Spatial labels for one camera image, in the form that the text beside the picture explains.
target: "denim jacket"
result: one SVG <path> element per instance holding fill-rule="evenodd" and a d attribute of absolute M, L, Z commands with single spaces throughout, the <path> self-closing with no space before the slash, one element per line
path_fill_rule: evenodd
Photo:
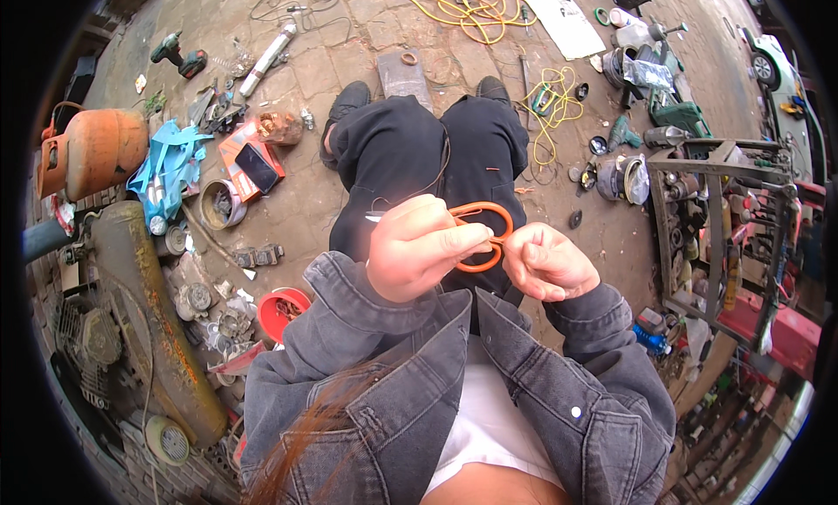
<path fill-rule="evenodd" d="M 371 288 L 364 264 L 334 251 L 304 278 L 318 299 L 286 327 L 285 350 L 261 353 L 247 376 L 245 485 L 279 442 L 282 455 L 285 431 L 336 374 L 374 358 L 369 374 L 382 375 L 346 406 L 343 427 L 315 434 L 281 501 L 418 503 L 457 414 L 471 292 L 432 291 L 394 304 Z M 475 298 L 486 352 L 572 501 L 654 503 L 676 413 L 627 329 L 631 310 L 619 292 L 601 284 L 545 304 L 565 336 L 564 357 L 529 334 L 529 316 L 515 306 L 483 290 Z"/>

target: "hand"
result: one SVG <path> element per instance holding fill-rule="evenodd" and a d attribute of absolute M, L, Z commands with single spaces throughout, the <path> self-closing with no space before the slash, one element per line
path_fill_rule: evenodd
<path fill-rule="evenodd" d="M 384 299 L 411 301 L 463 259 L 490 252 L 493 235 L 482 223 L 457 225 L 442 199 L 416 196 L 384 214 L 372 231 L 367 277 Z"/>
<path fill-rule="evenodd" d="M 529 223 L 504 242 L 512 285 L 536 300 L 569 300 L 599 285 L 599 272 L 570 239 L 544 223 Z"/>

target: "cardboard box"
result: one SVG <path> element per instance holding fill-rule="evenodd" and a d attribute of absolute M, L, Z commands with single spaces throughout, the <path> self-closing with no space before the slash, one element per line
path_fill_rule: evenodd
<path fill-rule="evenodd" d="M 256 184 L 236 164 L 236 156 L 245 147 L 246 143 L 250 143 L 261 154 L 262 159 L 273 167 L 273 170 L 279 176 L 278 182 L 282 181 L 282 178 L 285 177 L 285 171 L 279 164 L 277 154 L 273 147 L 257 141 L 257 124 L 258 120 L 256 118 L 247 121 L 233 132 L 233 134 L 230 134 L 226 140 L 221 142 L 218 147 L 221 151 L 224 164 L 227 166 L 227 173 L 230 175 L 230 180 L 239 192 L 239 196 L 241 196 L 243 202 L 261 194 Z"/>

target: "smartphone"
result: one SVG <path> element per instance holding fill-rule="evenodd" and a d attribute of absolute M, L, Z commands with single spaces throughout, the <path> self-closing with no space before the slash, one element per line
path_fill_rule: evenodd
<path fill-rule="evenodd" d="M 262 194 L 267 194 L 271 187 L 279 181 L 277 171 L 262 158 L 259 151 L 250 143 L 246 143 L 241 152 L 236 155 L 236 164 L 256 184 Z"/>

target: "yellow cable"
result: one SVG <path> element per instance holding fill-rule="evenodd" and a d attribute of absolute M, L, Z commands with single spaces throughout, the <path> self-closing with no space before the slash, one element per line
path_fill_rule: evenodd
<path fill-rule="evenodd" d="M 565 71 L 568 70 L 573 74 L 573 79 L 571 80 L 570 84 L 567 84 L 567 78 L 565 77 Z M 546 73 L 553 72 L 556 75 L 555 79 L 547 79 Z M 530 101 L 532 96 L 539 91 L 545 84 L 558 84 L 561 87 L 561 92 L 556 92 L 552 88 L 548 90 L 552 95 L 550 96 L 550 102 L 552 107 L 552 112 L 549 116 L 543 117 L 539 114 L 535 113 L 530 108 Z M 539 165 L 550 165 L 553 161 L 556 160 L 556 143 L 553 142 L 552 138 L 550 138 L 550 134 L 547 133 L 547 129 L 555 129 L 559 124 L 564 120 L 578 120 L 581 118 L 581 114 L 584 110 L 582 104 L 576 98 L 569 96 L 568 94 L 573 90 L 576 86 L 576 72 L 571 67 L 562 67 L 561 70 L 555 69 L 542 69 L 541 70 L 541 81 L 537 83 L 533 89 L 526 95 L 524 98 L 519 101 L 519 103 L 529 112 L 535 115 L 536 119 L 538 120 L 539 127 L 541 128 L 541 132 L 538 133 L 536 136 L 536 141 L 533 143 L 532 147 L 532 159 Z M 567 106 L 571 105 L 578 105 L 579 107 L 579 114 L 568 117 L 567 116 Z M 556 117 L 561 112 L 561 117 L 556 119 Z M 536 150 L 538 149 L 538 142 L 541 139 L 541 136 L 545 136 L 548 141 L 550 141 L 550 159 L 547 161 L 539 161 L 538 156 L 536 155 Z"/>
<path fill-rule="evenodd" d="M 493 45 L 500 41 L 506 34 L 507 26 L 530 27 L 536 23 L 537 19 L 533 15 L 532 21 L 518 21 L 521 14 L 522 0 L 515 0 L 515 6 L 510 7 L 515 10 L 515 15 L 511 18 L 505 16 L 506 0 L 434 0 L 436 7 L 443 14 L 453 18 L 452 20 L 432 14 L 417 0 L 409 1 L 419 7 L 419 10 L 431 19 L 446 25 L 459 26 L 466 36 L 484 45 Z M 491 26 L 500 26 L 500 33 L 493 34 L 490 37 L 486 28 Z M 469 32 L 471 27 L 476 27 L 479 30 L 480 37 L 476 37 Z"/>

